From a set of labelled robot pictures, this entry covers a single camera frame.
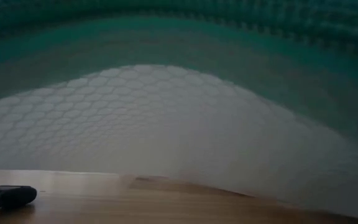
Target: green tint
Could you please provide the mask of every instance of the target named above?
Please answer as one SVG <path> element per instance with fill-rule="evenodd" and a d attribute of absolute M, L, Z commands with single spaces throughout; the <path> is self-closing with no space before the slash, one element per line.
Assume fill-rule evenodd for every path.
<path fill-rule="evenodd" d="M 0 1 L 0 98 L 138 63 L 212 73 L 358 139 L 358 0 Z"/>

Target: wooden surface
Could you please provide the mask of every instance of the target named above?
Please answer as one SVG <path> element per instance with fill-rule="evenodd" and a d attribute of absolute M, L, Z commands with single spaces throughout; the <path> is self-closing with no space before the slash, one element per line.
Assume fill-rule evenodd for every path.
<path fill-rule="evenodd" d="M 30 205 L 0 223 L 358 223 L 162 177 L 0 170 L 0 185 L 31 185 Z"/>

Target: hexagonal pattern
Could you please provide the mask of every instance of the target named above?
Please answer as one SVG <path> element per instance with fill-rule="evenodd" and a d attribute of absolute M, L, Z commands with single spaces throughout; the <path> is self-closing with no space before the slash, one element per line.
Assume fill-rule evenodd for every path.
<path fill-rule="evenodd" d="M 358 146 L 213 75 L 134 65 L 0 99 L 0 169 L 165 175 L 321 208 L 358 191 Z"/>

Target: wooden table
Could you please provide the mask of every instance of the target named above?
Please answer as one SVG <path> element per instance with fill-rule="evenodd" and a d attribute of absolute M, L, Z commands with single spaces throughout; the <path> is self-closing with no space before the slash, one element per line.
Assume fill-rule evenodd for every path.
<path fill-rule="evenodd" d="M 282 203 L 133 175 L 0 170 L 0 185 L 31 185 L 30 205 L 0 210 L 0 223 L 358 223 Z"/>

